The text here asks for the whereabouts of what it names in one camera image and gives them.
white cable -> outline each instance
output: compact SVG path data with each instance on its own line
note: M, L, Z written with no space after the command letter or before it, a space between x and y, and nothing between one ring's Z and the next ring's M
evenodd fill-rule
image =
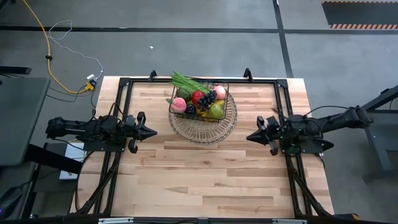
M58 24L60 24L60 23L62 23L62 22L70 22L70 28L69 28L69 30L68 30L61 38L52 37L52 35L51 35L51 30L52 30L56 25L58 25ZM56 44L58 44L58 46L60 46L60 47L63 48L63 49L68 49L70 52L75 53L75 54L78 54L78 55L82 56L83 58L96 60L96 61L98 62L98 65L100 65L100 67L101 67L101 71L100 71L99 75L98 75L97 77L95 77L95 78L98 80L98 79L102 76L102 74L104 73L104 71L103 71L104 68L103 68L101 62L100 62L97 58L84 56L82 53L73 51L73 50L71 50L69 47L62 46L62 45L60 45L60 43L58 43L58 42L56 41L56 40L62 40L64 37L67 36L67 34L68 34L71 30L72 30L72 20L69 19L69 20L65 20L65 21L60 21L60 22L57 22L54 26L51 27L51 29L49 30L49 35L48 35L47 37L48 37L49 39L51 39L52 41L54 41Z

grape cluster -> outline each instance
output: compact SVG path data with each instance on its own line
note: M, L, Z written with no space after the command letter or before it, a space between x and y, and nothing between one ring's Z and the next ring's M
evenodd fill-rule
M200 98L200 100L197 103L198 108L201 109L202 111L210 109L210 105L216 101L216 96L217 96L216 91L214 90L210 91L204 97Z

hazard tape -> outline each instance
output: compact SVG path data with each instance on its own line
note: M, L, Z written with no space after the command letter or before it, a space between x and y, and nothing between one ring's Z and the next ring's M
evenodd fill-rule
M392 2L392 1L323 1L322 4L324 3L398 3L398 2Z
M398 25L388 24L331 24L332 29L398 29Z

bracket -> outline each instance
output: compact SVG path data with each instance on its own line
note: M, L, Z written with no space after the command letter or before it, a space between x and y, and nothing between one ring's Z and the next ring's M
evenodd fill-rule
M253 82L253 76L251 75L251 71L249 68L246 68L243 74L244 78L248 78L249 82Z
M284 88L288 88L287 80L286 79L277 79L276 82L280 84Z
M120 78L119 79L119 86L124 86L130 81L130 78Z
M155 71L155 70L152 70L152 71L150 72L150 75L149 75L148 80L151 82L151 81L154 79L155 76L157 76L156 71Z

wooden plank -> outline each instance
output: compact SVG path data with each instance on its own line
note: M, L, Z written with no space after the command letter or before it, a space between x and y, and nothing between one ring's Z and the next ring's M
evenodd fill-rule
M119 78L104 77L97 116L109 113ZM288 83L294 113L308 112L304 81L288 79ZM112 216L293 217L284 156L271 156L269 146L246 140L257 129L257 116L276 115L273 87L230 84L229 90L238 107L234 131L224 141L201 145L185 141L170 127L165 101L172 94L169 84L134 84L129 114L136 116L145 111L146 125L158 135L139 142L137 154L122 154ZM98 185L103 157L103 152L95 152L83 166L78 183L80 206ZM308 187L333 213L321 161L313 155L303 155L303 163ZM303 210L300 190L298 195Z

